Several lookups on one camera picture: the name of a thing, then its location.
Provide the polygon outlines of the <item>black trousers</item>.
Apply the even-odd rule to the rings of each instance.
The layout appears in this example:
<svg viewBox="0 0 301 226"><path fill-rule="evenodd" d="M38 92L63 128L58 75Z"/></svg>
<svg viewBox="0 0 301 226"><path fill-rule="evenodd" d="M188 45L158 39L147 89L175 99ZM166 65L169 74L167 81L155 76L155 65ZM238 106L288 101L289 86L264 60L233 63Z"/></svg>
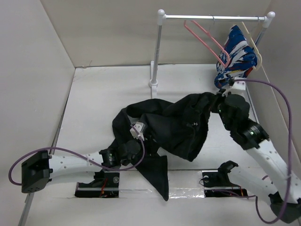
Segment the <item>black trousers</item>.
<svg viewBox="0 0 301 226"><path fill-rule="evenodd" d="M205 92L189 94L175 103L163 99L147 99L128 105L112 121L115 139L109 147L117 147L133 140L130 125L138 120L151 130L161 148L192 162L202 149L208 134L209 105L213 96L213 93ZM167 157L163 157L166 159L166 171L156 172L149 182L167 201Z"/></svg>

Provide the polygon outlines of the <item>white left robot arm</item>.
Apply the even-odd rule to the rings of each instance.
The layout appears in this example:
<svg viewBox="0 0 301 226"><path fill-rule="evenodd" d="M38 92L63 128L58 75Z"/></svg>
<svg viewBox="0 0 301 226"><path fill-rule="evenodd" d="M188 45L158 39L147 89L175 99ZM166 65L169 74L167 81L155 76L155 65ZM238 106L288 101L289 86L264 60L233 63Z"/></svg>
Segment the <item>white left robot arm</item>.
<svg viewBox="0 0 301 226"><path fill-rule="evenodd" d="M36 153L22 164L21 191L24 194L44 189L47 184L79 182L101 186L105 171L127 171L136 168L148 181L156 172L165 172L166 159L150 156L143 137L117 147L81 155L68 151L68 156L50 155L47 150Z"/></svg>

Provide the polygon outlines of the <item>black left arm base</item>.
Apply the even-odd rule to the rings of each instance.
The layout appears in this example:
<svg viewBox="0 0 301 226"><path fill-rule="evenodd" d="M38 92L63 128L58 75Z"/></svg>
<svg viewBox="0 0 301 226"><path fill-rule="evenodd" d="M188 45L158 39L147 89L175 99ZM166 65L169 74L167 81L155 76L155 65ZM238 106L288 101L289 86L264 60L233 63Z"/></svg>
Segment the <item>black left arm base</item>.
<svg viewBox="0 0 301 226"><path fill-rule="evenodd" d="M91 183L77 183L77 198L119 198L119 172L98 172Z"/></svg>

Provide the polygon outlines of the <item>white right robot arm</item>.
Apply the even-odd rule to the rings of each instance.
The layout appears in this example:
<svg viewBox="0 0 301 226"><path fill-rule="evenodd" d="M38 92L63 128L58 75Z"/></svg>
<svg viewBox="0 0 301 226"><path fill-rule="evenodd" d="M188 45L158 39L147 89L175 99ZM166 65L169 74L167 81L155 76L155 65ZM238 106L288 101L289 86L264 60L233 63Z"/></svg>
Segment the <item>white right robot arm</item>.
<svg viewBox="0 0 301 226"><path fill-rule="evenodd" d="M263 127L249 119L250 105L237 94L216 94L210 105L219 114L230 137L264 170L270 181L243 170L233 161L220 165L216 176L220 184L241 186L266 202L276 220L290 224L301 216L301 180L279 155Z"/></svg>

